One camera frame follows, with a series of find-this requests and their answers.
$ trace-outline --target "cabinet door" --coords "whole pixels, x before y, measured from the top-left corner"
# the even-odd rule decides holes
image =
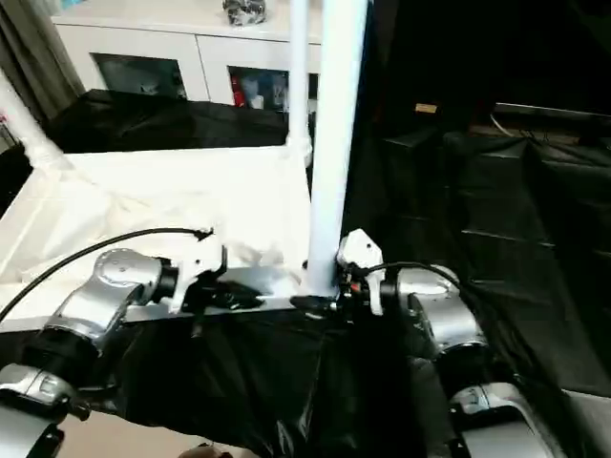
[[[216,103],[234,105],[234,92],[244,92],[246,103],[254,94],[259,94],[258,86],[261,84],[254,72],[259,70],[274,71],[265,78],[268,85],[278,88],[282,85],[281,78],[286,78],[286,72],[290,68],[290,45],[285,42],[246,40],[240,38],[226,38],[218,36],[198,36],[201,63],[203,65],[210,100]],[[316,81],[320,73],[321,46],[309,45],[310,81]],[[236,88],[237,80],[243,75],[248,79],[248,86]],[[316,98],[315,86],[310,83],[311,98]],[[268,108],[268,98],[265,98],[264,106]]]
[[[62,25],[57,30],[86,90],[209,100],[195,35]]]

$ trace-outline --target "floor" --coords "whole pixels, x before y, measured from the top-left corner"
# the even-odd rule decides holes
[[[178,458],[206,439],[186,436],[163,427],[141,427],[118,417],[94,412],[84,423],[69,417],[61,426],[66,433],[57,458]],[[234,458],[256,458],[248,450],[215,444]]]

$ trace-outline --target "curtain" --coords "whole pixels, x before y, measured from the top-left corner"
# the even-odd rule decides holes
[[[38,0],[0,0],[0,66],[44,124],[82,87],[43,6]]]

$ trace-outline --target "white metal frame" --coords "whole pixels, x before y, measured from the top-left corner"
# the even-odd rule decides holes
[[[310,294],[327,295],[335,290],[333,272],[344,212],[368,5],[369,0],[326,0],[324,3],[307,268]],[[291,110],[286,146],[292,154],[302,155],[306,162],[311,151],[307,128],[307,15],[308,0],[291,1]],[[1,71],[0,107],[15,136],[22,139],[34,168],[52,171],[66,166],[61,151],[45,137]]]

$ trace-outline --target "black cable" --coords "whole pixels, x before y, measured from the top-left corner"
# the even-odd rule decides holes
[[[75,260],[78,260],[82,258],[83,256],[87,256],[93,253],[94,251],[99,250],[100,248],[104,248],[105,246],[112,245],[113,243],[117,243],[117,242],[124,241],[127,239],[135,239],[136,237],[148,236],[149,234],[190,234],[190,235],[195,236],[198,240],[203,240],[211,236],[212,231],[206,232],[206,231],[199,231],[197,229],[185,229],[181,227],[158,227],[155,229],[143,229],[141,231],[134,231],[134,232],[130,232],[127,234],[123,234],[121,236],[112,237],[111,239],[101,241],[99,243],[96,243],[95,245],[92,245],[90,247],[77,251],[73,255],[69,255],[66,259],[61,260],[57,264],[54,264],[51,267],[49,267],[42,274],[36,277],[30,284],[28,284],[28,286],[23,288],[21,292],[19,292],[19,294],[17,294],[14,298],[12,298],[12,300],[7,304],[7,306],[4,307],[2,311],[0,311],[0,323],[5,318],[7,318],[7,315],[10,314],[12,309],[15,308],[15,306],[19,304],[23,300],[23,298],[28,296],[28,294],[30,294],[36,286],[38,286],[48,277],[53,275],[58,270],[64,268],[71,262],[74,262]]]
[[[452,285],[454,285],[456,287],[456,289],[458,289],[458,291],[462,292],[462,291],[465,290],[463,285],[460,284],[457,279],[455,279],[452,275],[450,275],[445,270],[440,269],[439,267],[435,267],[434,265],[426,264],[424,262],[416,262],[416,261],[412,261],[412,260],[399,260],[397,262],[385,262],[383,264],[374,265],[373,267],[368,267],[368,268],[365,268],[365,269],[358,269],[357,268],[356,272],[357,272],[357,274],[363,275],[364,277],[366,277],[371,272],[375,272],[377,270],[384,270],[384,269],[417,269],[417,268],[428,270],[430,272],[433,272],[434,274],[437,274],[440,277],[443,277],[444,279],[449,281]]]

